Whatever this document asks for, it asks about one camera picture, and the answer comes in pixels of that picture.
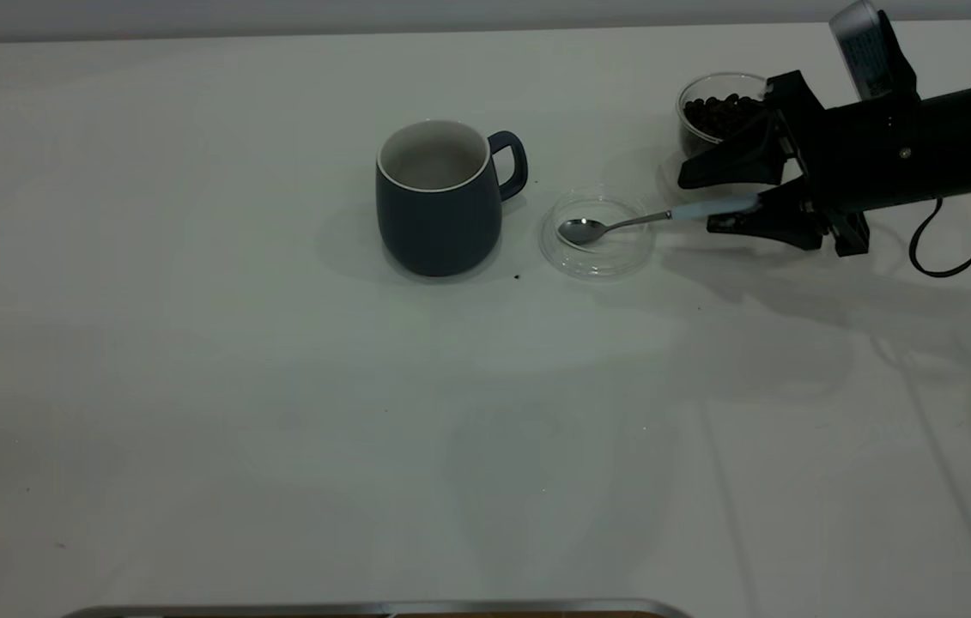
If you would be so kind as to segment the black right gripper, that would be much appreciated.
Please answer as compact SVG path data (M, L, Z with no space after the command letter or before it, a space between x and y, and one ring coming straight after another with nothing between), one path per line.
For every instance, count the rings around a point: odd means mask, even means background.
M765 106L747 128L681 165L677 184L686 191L777 186L744 211L710 215L706 230L802 251L819 250L831 235L839 257L865 254L871 243L866 211L893 206L902 175L912 168L920 107L914 72L894 70L887 93L825 108L793 71L768 79ZM791 160L800 179L780 185Z

